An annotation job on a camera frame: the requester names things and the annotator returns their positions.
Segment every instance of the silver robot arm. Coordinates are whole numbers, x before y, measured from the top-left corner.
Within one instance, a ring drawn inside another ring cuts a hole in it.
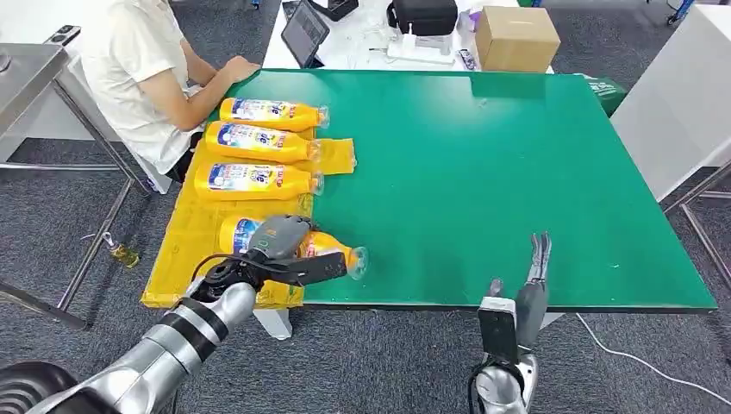
[[[251,316],[265,280],[307,285],[347,274],[343,253],[294,258],[310,228],[304,217],[275,216],[253,234],[252,247],[245,254],[210,256],[208,259],[225,256],[226,260],[204,279],[197,279],[132,349],[102,372],[44,399],[28,413],[158,411],[189,375],[198,372],[228,333]]]
[[[82,392],[93,393],[101,400],[98,405],[105,402],[121,414],[158,411],[189,375],[200,370],[228,332],[251,316],[255,300],[256,291],[248,283],[231,285],[210,304],[184,298],[120,359],[47,398],[29,414],[53,412]]]
[[[538,360],[531,350],[548,307],[546,270],[551,254],[548,233],[533,235],[533,262],[515,300],[500,298],[503,284],[490,284],[478,310],[484,361],[470,377],[482,412],[527,414],[538,385]]]

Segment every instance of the green tabletop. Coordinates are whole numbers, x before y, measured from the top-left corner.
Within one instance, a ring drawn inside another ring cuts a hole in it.
[[[265,70],[229,96],[327,105],[353,138],[313,217],[370,267],[305,303],[474,306],[525,282],[547,230],[551,311],[716,307],[586,82],[573,75]]]

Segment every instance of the hand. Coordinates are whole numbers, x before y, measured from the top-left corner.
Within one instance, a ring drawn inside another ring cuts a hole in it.
[[[226,63],[222,71],[227,74],[231,83],[235,84],[236,82],[241,82],[242,80],[250,77],[260,68],[261,65],[251,63],[241,56],[234,56]]]

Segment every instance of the gray carpet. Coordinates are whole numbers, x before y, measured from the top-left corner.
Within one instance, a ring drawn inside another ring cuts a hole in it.
[[[663,3],[576,3],[546,0],[563,39],[555,68],[609,76],[631,86],[661,47]],[[277,2],[260,11],[243,0],[174,4],[194,47],[217,65],[242,53],[261,61]],[[104,160],[90,142],[26,140],[17,161]],[[700,179],[700,172],[694,180]],[[122,185],[119,173],[0,171],[0,278],[57,301],[85,247]],[[103,368],[159,318],[139,297],[177,196],[133,192],[113,228],[141,252],[122,269],[100,254],[72,310],[93,321],[70,331],[13,304],[0,303],[0,366],[45,360],[79,378]],[[731,258],[731,209],[702,201],[698,215]],[[731,397],[731,293],[688,223],[670,216],[720,310],[712,316],[585,316],[611,348],[637,354],[670,375]],[[481,358],[474,312],[295,309],[295,335],[270,338],[255,320],[234,332],[203,371],[184,386],[184,413],[465,412],[465,379]],[[538,345],[540,385],[533,413],[731,412],[705,394],[663,381],[645,367],[603,353],[575,316],[544,329]]]

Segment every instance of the white cable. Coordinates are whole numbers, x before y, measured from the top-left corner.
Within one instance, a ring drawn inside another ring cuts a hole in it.
[[[642,359],[640,359],[640,358],[638,358],[638,357],[636,357],[636,356],[634,356],[634,355],[631,355],[631,354],[625,354],[625,353],[623,353],[623,352],[617,352],[617,351],[613,351],[613,350],[611,350],[611,349],[609,349],[609,348],[605,347],[605,346],[604,346],[604,345],[603,345],[603,344],[602,344],[601,342],[599,342],[599,340],[597,339],[597,336],[596,336],[596,335],[594,335],[594,331],[593,331],[593,330],[591,330],[591,328],[589,328],[589,325],[588,325],[588,324],[586,323],[586,321],[585,321],[585,320],[584,320],[584,319],[583,319],[583,318],[581,317],[581,315],[579,315],[579,314],[577,313],[577,314],[576,314],[576,316],[578,317],[578,320],[579,320],[579,321],[581,321],[581,323],[583,323],[583,324],[584,324],[584,327],[586,328],[586,330],[588,330],[588,331],[589,331],[589,335],[591,335],[591,338],[592,338],[592,339],[594,339],[594,342],[596,342],[596,343],[597,343],[597,345],[599,345],[599,348],[603,349],[603,350],[604,350],[604,352],[608,352],[608,353],[610,353],[610,354],[612,354],[612,355],[626,356],[627,358],[629,358],[629,359],[632,359],[632,360],[635,360],[635,361],[639,362],[640,364],[644,365],[645,367],[648,367],[648,368],[652,369],[652,370],[653,370],[653,371],[654,371],[654,372],[655,372],[655,373],[656,373],[657,375],[659,375],[659,376],[661,376],[661,377],[665,378],[666,380],[669,380],[669,381],[672,381],[672,382],[677,382],[678,384],[683,384],[683,385],[685,385],[685,386],[692,386],[693,388],[697,388],[697,389],[699,389],[699,390],[701,390],[701,391],[703,391],[703,392],[707,392],[707,393],[708,393],[708,394],[710,394],[711,396],[713,396],[713,397],[716,397],[716,398],[720,399],[720,400],[721,400],[721,401],[722,401],[722,402],[723,402],[723,403],[724,403],[725,405],[729,405],[729,406],[731,406],[731,401],[728,401],[728,400],[727,400],[727,399],[725,399],[724,397],[722,397],[722,396],[720,396],[720,395],[716,394],[715,392],[712,392],[712,391],[711,391],[711,390],[709,390],[708,388],[704,388],[704,387],[702,387],[702,386],[700,386],[700,385],[698,385],[698,384],[694,384],[694,383],[692,383],[692,382],[688,382],[688,381],[683,381],[682,379],[677,379],[677,378],[673,378],[673,377],[671,377],[670,375],[667,375],[667,374],[665,374],[665,373],[662,373],[662,372],[661,372],[661,371],[660,371],[660,370],[659,370],[658,368],[656,368],[656,367],[653,367],[653,366],[652,366],[652,365],[650,365],[650,364],[649,364],[648,362],[645,362],[644,360],[642,360]]]

